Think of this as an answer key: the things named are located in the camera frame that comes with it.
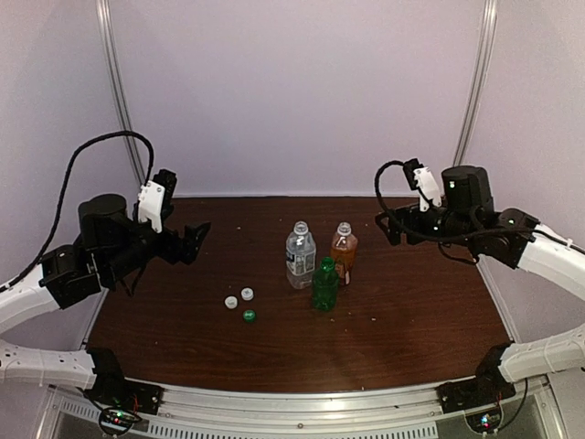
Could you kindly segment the orange tea bottle red label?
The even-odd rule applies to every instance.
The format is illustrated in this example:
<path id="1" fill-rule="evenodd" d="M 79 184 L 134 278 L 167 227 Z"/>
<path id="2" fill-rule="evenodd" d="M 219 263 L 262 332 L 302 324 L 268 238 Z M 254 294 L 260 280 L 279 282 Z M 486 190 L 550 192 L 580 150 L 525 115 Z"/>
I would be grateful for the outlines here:
<path id="1" fill-rule="evenodd" d="M 337 226 L 330 247 L 330 257 L 335 262 L 335 270 L 341 285 L 349 285 L 351 273 L 356 260 L 358 239 L 353 234 L 349 222 L 340 222 Z"/>

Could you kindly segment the white water bottle cap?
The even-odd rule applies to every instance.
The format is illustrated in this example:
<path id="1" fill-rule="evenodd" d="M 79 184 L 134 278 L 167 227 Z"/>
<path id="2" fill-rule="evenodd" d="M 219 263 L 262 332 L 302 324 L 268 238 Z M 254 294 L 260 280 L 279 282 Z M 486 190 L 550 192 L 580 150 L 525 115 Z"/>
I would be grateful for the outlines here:
<path id="1" fill-rule="evenodd" d="M 250 287 L 245 287 L 241 290 L 240 296 L 244 301 L 251 301 L 254 298 L 254 291 Z"/>

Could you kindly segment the green plastic bottle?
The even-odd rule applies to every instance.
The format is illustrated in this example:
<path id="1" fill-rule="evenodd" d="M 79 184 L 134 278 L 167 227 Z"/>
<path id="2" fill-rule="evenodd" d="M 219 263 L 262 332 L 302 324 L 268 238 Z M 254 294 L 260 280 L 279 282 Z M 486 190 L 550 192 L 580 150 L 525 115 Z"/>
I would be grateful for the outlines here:
<path id="1" fill-rule="evenodd" d="M 335 308 L 339 286 L 339 275 L 331 257 L 321 260 L 312 279 L 312 306 L 321 311 Z"/>

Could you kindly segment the clear water bottle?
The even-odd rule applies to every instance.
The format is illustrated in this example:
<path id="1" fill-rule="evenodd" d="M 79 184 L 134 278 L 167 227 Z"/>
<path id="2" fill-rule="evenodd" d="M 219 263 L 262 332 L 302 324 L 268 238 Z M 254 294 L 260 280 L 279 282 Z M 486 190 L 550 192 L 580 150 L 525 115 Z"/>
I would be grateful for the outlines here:
<path id="1" fill-rule="evenodd" d="M 305 221 L 297 221 L 286 240 L 286 274 L 292 288 L 311 285 L 316 259 L 316 244 Z"/>

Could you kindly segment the green bottle cap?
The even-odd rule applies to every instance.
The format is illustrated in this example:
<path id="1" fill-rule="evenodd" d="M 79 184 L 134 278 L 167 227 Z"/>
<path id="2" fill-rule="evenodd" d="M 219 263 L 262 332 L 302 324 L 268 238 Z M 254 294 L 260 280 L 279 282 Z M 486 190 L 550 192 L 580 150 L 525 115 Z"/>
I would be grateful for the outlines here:
<path id="1" fill-rule="evenodd" d="M 256 320 L 257 314 L 252 309 L 247 309 L 242 313 L 242 318 L 246 323 L 252 323 Z"/>

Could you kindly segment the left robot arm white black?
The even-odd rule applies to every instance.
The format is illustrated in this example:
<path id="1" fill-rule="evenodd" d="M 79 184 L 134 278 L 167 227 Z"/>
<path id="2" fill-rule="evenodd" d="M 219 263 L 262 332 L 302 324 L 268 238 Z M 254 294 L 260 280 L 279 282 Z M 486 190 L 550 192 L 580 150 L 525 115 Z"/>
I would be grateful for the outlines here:
<path id="1" fill-rule="evenodd" d="M 206 222 L 186 226 L 184 232 L 156 231 L 150 221 L 130 219 L 125 198 L 117 194 L 81 203 L 79 220 L 80 235 L 73 243 L 42 255 L 24 278 L 4 285 L 2 331 L 112 291 L 128 274 L 143 274 L 154 258 L 189 265 L 211 228 Z M 56 351 L 2 342 L 1 380 L 96 391 L 112 406 L 122 406 L 132 396 L 117 358 L 107 348 Z"/>

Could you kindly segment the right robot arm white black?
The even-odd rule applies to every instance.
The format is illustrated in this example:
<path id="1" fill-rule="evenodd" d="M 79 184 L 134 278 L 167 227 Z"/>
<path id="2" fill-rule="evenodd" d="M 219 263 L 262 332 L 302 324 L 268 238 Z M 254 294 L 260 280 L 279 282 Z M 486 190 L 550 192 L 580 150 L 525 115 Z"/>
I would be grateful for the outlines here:
<path id="1" fill-rule="evenodd" d="M 402 169 L 409 188 L 419 196 L 418 203 L 396 209 L 387 205 L 380 180 L 392 166 Z M 523 210 L 495 210 L 484 168 L 450 167 L 437 181 L 416 158 L 392 160 L 377 170 L 374 189 L 381 208 L 375 222 L 391 245 L 434 242 L 441 252 L 461 246 L 470 253 L 467 262 L 471 265 L 487 256 L 583 298 L 584 250 Z M 470 381 L 468 393 L 474 402 L 485 404 L 504 388 L 504 382 L 578 369 L 583 364 L 583 326 L 532 342 L 512 342 L 495 349 L 479 376 Z"/>

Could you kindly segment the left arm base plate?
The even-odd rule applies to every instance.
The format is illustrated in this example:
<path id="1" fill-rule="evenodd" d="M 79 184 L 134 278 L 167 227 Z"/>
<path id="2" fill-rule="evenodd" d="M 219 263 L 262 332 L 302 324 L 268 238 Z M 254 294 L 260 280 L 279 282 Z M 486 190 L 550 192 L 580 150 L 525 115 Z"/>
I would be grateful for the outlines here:
<path id="1" fill-rule="evenodd" d="M 114 375 L 98 375 L 93 386 L 83 391 L 92 401 L 128 412 L 157 415 L 162 399 L 160 386 Z"/>

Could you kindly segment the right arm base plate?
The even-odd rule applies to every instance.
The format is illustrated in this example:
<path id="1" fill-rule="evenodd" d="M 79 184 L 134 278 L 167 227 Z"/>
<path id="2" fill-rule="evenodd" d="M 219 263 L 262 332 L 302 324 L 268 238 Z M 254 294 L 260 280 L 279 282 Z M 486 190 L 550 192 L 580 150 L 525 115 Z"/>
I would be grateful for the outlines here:
<path id="1" fill-rule="evenodd" d="M 467 380 L 448 381 L 436 388 L 444 414 L 468 411 L 496 404 L 516 395 L 513 383 L 501 377 L 479 375 Z"/>

